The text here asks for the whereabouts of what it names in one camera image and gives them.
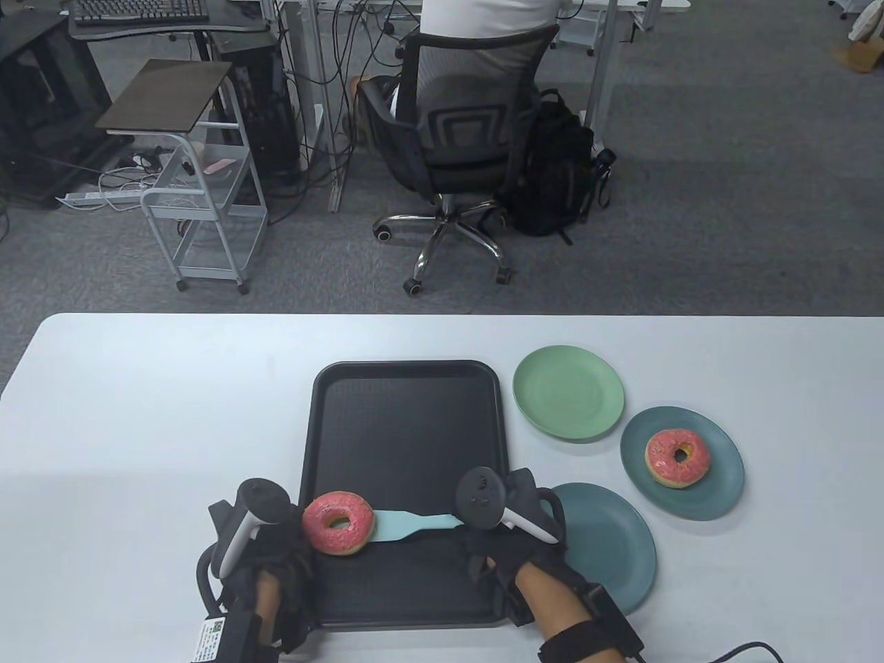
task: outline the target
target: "chair wheel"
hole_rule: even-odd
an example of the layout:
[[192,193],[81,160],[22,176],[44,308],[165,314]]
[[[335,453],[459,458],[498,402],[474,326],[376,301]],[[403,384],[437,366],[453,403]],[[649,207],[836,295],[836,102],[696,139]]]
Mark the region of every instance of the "chair wheel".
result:
[[497,283],[498,286],[508,286],[510,279],[513,277],[513,271],[508,267],[498,267]]
[[405,290],[406,293],[408,293],[409,297],[416,297],[423,290],[421,282],[415,281],[413,278],[410,278],[405,283],[403,283],[402,288]]
[[387,224],[381,224],[377,228],[373,230],[375,233],[375,239],[377,241],[389,241],[392,237],[392,232],[390,232],[390,226]]

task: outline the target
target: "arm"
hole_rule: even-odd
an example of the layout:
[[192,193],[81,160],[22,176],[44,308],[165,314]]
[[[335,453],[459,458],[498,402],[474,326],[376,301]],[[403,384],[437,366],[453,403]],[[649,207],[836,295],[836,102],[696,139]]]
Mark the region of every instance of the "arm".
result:
[[[592,619],[573,591],[531,563],[516,574],[515,586],[528,602],[544,640]],[[625,659],[617,650],[608,649],[582,663],[625,663]]]
[[256,583],[256,594],[255,614],[261,618],[258,644],[270,645],[273,642],[273,627],[276,624],[277,612],[279,612],[279,605],[282,602],[279,580],[267,571],[260,571]]

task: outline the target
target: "pink object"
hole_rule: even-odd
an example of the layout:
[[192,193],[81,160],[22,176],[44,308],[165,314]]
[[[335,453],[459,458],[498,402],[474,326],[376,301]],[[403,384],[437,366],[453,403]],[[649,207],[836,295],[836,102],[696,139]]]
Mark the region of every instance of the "pink object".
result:
[[[677,452],[684,453],[681,462]],[[679,428],[652,437],[644,450],[644,461],[658,483],[668,488],[687,488],[706,475],[713,459],[699,435]]]
[[[346,526],[334,527],[345,522]],[[304,509],[301,525],[316,550],[327,555],[352,555],[375,531],[375,512],[352,492],[327,492]]]
[[206,175],[214,175],[218,171],[222,171],[224,168],[231,164],[235,164],[236,159],[219,159],[214,164],[210,166],[206,166],[202,171]]

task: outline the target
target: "plate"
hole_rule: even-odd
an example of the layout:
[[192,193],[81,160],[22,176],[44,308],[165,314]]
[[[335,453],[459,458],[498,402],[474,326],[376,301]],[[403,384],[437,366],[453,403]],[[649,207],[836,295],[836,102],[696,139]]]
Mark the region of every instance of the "plate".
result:
[[[660,431],[673,428],[696,432],[709,447],[713,458],[706,476],[687,488],[667,488],[658,484],[644,462],[648,441]],[[623,430],[620,456],[636,488],[658,507],[680,518],[693,521],[721,518],[743,494],[743,458],[734,442],[715,423],[684,408],[650,408],[632,417]]]
[[624,614],[651,593],[657,547],[642,516],[616,492],[595,484],[552,489],[565,507],[565,561],[591,583],[605,585]]
[[623,384],[596,354],[581,347],[548,346],[522,360],[513,375],[522,414],[557,438],[590,442],[623,414]]

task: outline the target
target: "spatula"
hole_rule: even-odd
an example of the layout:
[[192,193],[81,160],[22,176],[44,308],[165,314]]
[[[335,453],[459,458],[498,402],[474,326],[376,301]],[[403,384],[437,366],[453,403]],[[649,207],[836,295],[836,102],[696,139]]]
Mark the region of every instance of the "spatula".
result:
[[399,541],[421,530],[451,530],[463,522],[453,515],[418,515],[410,511],[375,509],[375,533],[371,541]]

